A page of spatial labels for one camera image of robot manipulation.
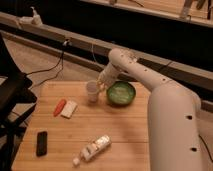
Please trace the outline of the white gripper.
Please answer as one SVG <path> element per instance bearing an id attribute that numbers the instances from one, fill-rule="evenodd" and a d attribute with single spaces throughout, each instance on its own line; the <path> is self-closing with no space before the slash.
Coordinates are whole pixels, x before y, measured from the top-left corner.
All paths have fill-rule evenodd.
<path id="1" fill-rule="evenodd" d="M 111 63 L 109 63 L 104 70 L 99 74 L 97 80 L 97 87 L 100 91 L 104 90 L 104 84 L 111 86 L 115 83 L 120 71 Z"/>

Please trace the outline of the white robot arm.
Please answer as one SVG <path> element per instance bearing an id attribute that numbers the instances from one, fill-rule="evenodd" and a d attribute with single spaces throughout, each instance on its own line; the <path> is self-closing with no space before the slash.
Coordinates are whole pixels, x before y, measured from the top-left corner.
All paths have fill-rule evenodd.
<path id="1" fill-rule="evenodd" d="M 98 82 L 111 86 L 120 72 L 129 73 L 150 91 L 148 135 L 151 171 L 204 171 L 197 129 L 199 96 L 171 78 L 137 62 L 125 49 L 108 53 L 109 63 Z"/>

